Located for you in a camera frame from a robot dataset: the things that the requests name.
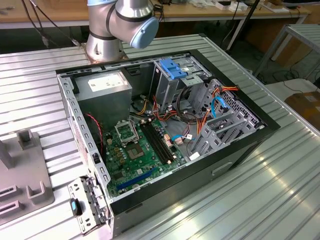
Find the red cable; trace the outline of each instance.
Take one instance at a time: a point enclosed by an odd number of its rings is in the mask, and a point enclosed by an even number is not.
[[[102,142],[102,131],[101,131],[101,128],[100,128],[100,124],[99,122],[93,117],[91,116],[89,113],[86,113],[85,115],[87,115],[89,118],[91,118],[95,124],[97,125],[98,129],[99,129],[99,134],[100,134],[100,142],[101,142],[101,154],[103,153],[103,149],[104,149],[104,145],[103,145],[103,142]]]

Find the cardboard box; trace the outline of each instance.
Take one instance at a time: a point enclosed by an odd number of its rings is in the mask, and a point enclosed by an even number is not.
[[[295,93],[284,102],[320,131],[320,92]]]
[[[88,0],[44,0],[43,1],[47,8],[52,9],[70,9],[72,10],[83,10],[87,9]]]

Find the motherboard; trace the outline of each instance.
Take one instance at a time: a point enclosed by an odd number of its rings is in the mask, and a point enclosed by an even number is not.
[[[107,147],[105,165],[111,176],[107,188],[112,197],[186,163],[157,119],[122,122],[103,138]]]

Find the connector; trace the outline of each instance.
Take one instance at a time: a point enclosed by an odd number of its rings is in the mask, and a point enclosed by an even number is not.
[[[76,45],[77,47],[80,47],[80,46],[81,46],[81,44],[80,44],[77,40],[75,40],[74,38],[72,38],[71,41],[72,41],[72,43],[73,43],[74,45]]]

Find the wooden desk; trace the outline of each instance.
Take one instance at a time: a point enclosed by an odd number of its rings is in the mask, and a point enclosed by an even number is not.
[[[36,16],[32,11],[29,0],[25,0],[26,5],[29,9],[29,14],[31,18],[36,21]],[[45,0],[36,1],[39,7],[60,27],[69,26],[87,26],[89,25],[88,8],[83,5],[83,7],[77,7],[77,9],[72,9],[71,7],[67,9],[52,9],[45,4]],[[0,29],[21,29],[21,28],[32,28],[32,24],[29,22],[23,5],[20,0],[1,0],[0,8],[5,8],[8,6],[14,6],[15,9],[9,10],[8,15],[0,15]],[[258,5],[257,9],[252,15],[252,19],[280,19],[280,18],[298,18],[297,24],[303,23],[305,18],[311,12],[301,7],[297,10],[291,10],[290,12],[274,13],[262,5]],[[245,12],[236,13],[234,19],[240,20],[240,23],[235,30],[234,35],[228,46],[231,46],[236,36],[239,33],[241,26],[243,25],[246,15],[249,9]],[[216,7],[209,6],[207,8],[197,8],[191,4],[178,5],[171,4],[164,5],[164,20],[166,22],[188,22],[188,21],[213,21],[213,20],[231,20],[233,19],[234,13],[229,10],[220,10]],[[48,20],[39,13],[40,20],[43,21],[42,25],[44,27],[53,27],[53,25],[48,22]]]

